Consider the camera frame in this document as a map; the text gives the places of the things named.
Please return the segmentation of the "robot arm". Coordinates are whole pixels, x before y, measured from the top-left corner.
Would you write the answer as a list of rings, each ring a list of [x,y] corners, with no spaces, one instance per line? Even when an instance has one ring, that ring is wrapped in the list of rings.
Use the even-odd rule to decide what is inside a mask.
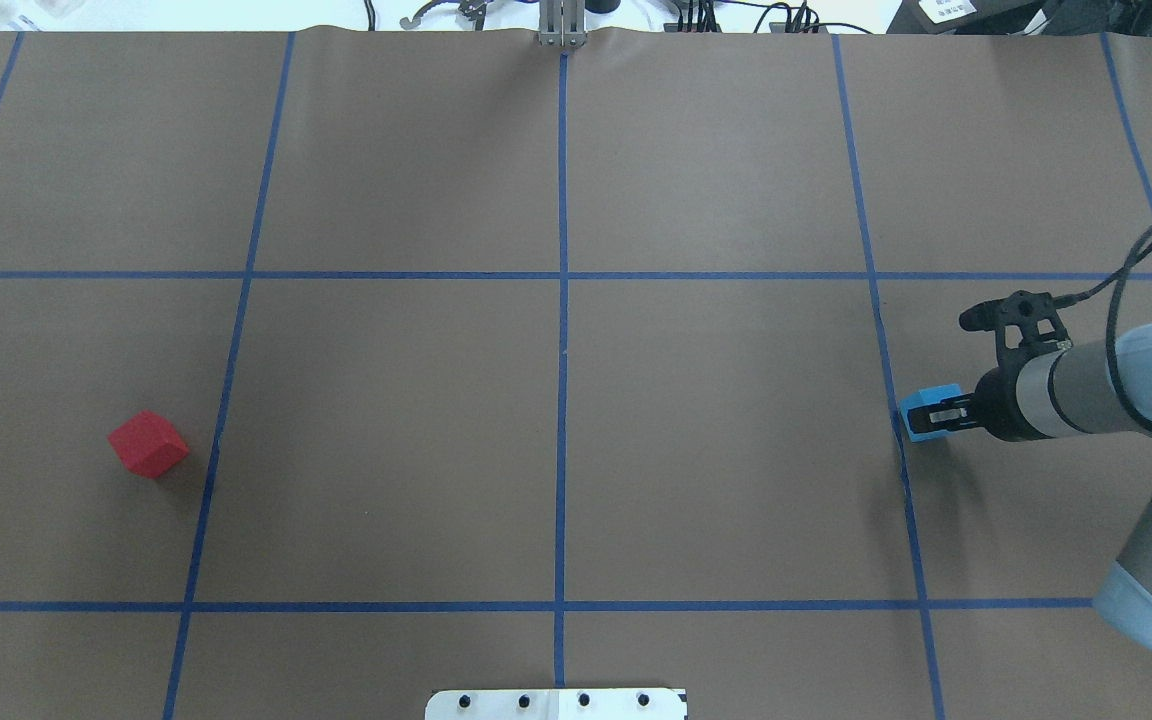
[[[1152,323],[1112,343],[1059,344],[996,366],[973,391],[919,389],[900,402],[914,442],[986,430],[1006,442],[1137,433],[1152,439]],[[1098,615],[1152,652],[1152,497],[1093,598]]]

